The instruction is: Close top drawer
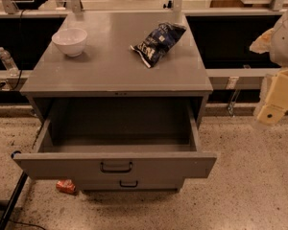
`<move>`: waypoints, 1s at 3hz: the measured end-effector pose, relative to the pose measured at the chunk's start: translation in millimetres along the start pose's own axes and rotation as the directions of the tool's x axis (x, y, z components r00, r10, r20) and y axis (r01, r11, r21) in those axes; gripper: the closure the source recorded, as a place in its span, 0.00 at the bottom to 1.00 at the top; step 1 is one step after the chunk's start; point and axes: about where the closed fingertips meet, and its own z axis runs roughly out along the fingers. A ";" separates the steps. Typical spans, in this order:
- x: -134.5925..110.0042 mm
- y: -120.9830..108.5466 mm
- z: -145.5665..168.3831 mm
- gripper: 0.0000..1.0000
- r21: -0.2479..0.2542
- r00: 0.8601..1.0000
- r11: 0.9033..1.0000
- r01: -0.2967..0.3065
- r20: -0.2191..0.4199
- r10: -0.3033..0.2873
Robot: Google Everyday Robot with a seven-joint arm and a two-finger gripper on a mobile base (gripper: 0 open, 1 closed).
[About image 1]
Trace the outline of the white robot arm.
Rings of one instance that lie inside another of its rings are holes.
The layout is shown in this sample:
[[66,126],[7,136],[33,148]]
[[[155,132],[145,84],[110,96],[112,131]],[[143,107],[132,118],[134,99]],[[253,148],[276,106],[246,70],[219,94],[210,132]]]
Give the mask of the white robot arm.
[[256,127],[271,127],[288,111],[288,10],[251,44],[250,50],[268,53],[270,61],[280,67],[262,81],[260,101],[253,113]]

